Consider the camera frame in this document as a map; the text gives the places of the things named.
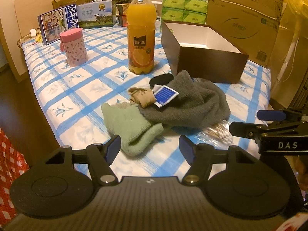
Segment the grey fleece towel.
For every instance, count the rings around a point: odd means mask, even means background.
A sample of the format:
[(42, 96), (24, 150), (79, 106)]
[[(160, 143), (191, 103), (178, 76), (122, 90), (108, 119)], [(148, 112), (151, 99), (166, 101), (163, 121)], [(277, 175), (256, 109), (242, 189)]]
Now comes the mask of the grey fleece towel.
[(183, 70), (167, 86), (177, 91), (178, 96), (162, 108), (140, 107), (139, 111), (148, 121), (202, 129), (229, 119), (231, 111), (226, 95), (211, 81), (193, 81)]

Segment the blue white sachet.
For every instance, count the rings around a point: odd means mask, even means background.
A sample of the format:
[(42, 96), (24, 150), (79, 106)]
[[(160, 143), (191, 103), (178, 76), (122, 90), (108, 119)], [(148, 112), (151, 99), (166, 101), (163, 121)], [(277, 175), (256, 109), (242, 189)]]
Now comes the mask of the blue white sachet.
[(154, 105), (159, 108), (167, 105), (179, 95), (177, 91), (168, 87), (167, 85), (154, 85), (152, 90), (156, 99)]

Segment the beige sock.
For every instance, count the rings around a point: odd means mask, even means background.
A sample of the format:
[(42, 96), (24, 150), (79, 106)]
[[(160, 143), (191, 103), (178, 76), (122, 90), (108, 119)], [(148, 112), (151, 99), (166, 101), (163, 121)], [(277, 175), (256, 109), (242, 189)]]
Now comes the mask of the beige sock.
[(130, 95), (130, 102), (139, 104), (142, 108), (146, 108), (156, 102), (153, 91), (150, 88), (136, 88), (128, 89)]

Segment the cotton swabs pack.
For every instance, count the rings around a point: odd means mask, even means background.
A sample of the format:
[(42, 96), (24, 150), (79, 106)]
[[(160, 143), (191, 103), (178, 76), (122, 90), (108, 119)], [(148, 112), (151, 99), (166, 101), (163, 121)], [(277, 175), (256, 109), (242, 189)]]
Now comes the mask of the cotton swabs pack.
[(227, 149), (233, 144), (233, 135), (229, 132), (230, 123), (226, 120), (202, 129), (196, 139), (217, 149)]

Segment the green fleece towel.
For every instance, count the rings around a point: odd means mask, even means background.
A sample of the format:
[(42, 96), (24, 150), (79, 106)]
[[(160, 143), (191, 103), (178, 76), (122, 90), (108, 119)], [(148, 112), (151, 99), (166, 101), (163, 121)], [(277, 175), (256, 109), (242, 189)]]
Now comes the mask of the green fleece towel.
[(106, 129), (110, 134), (120, 136), (122, 151), (131, 157), (143, 153), (155, 137), (164, 132), (161, 123), (144, 118), (137, 104), (103, 103), (101, 110)]

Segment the dark brown storage box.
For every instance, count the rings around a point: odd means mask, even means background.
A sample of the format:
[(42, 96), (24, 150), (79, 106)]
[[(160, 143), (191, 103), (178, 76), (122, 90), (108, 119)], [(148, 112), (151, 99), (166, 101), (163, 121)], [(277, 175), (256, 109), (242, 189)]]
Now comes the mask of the dark brown storage box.
[(192, 78), (220, 84), (239, 83), (249, 58), (205, 24), (162, 21), (161, 44), (173, 75), (186, 70)]

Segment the red checked cloth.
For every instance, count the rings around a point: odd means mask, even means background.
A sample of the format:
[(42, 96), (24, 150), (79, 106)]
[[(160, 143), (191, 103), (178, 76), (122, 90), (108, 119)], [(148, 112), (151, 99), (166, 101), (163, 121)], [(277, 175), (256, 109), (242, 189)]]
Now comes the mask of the red checked cloth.
[(12, 145), (7, 135), (1, 129), (1, 227), (10, 222), (17, 212), (10, 199), (9, 190), (14, 180), (29, 169), (24, 156)]

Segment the large cardboard box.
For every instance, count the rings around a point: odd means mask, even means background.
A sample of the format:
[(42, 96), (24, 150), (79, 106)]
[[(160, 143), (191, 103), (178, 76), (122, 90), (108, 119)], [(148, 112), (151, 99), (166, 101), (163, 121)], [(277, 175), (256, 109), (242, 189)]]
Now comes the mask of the large cardboard box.
[(208, 0), (206, 23), (267, 67), (283, 10), (284, 0)]

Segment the pink lidded cup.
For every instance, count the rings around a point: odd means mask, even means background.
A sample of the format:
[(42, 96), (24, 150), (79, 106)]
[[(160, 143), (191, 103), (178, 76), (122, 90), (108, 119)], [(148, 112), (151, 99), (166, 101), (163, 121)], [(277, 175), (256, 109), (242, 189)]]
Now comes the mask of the pink lidded cup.
[(73, 28), (60, 33), (61, 51), (66, 54), (70, 67), (84, 64), (88, 60), (82, 28)]

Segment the green tissue pack stack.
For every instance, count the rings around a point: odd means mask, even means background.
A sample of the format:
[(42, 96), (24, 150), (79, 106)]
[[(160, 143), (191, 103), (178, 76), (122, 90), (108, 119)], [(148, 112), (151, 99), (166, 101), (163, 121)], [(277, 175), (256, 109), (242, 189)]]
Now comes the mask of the green tissue pack stack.
[(161, 19), (206, 24), (207, 0), (162, 0)]

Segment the blue milk carton box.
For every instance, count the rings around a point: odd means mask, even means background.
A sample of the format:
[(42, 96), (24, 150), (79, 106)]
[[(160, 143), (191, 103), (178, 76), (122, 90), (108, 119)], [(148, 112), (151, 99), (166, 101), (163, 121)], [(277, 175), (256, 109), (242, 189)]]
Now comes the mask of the blue milk carton box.
[(76, 4), (57, 8), (38, 16), (38, 23), (44, 45), (59, 40), (62, 32), (78, 28)]

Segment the cow picture milk box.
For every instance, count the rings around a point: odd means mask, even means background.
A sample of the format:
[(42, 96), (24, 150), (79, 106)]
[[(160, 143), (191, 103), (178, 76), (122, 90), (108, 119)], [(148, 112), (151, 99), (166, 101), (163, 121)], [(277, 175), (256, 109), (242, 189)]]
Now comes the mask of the cow picture milk box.
[(116, 23), (115, 0), (99, 0), (77, 6), (78, 24), (83, 29), (112, 27)]

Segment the orange juice bottle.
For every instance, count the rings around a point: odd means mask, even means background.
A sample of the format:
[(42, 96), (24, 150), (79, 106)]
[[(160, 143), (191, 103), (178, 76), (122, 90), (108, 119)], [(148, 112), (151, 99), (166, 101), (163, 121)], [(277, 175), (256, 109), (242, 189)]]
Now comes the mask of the orange juice bottle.
[(151, 0), (133, 0), (126, 12), (128, 67), (148, 74), (154, 67), (156, 8)]

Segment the orange snack boxes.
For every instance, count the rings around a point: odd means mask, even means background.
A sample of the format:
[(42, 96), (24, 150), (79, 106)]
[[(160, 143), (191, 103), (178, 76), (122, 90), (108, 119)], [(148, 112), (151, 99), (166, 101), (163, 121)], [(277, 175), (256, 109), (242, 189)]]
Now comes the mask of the orange snack boxes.
[(127, 9), (130, 6), (129, 3), (124, 3), (124, 4), (117, 4), (117, 18), (119, 21), (120, 26), (122, 27), (127, 27), (128, 23), (127, 23)]

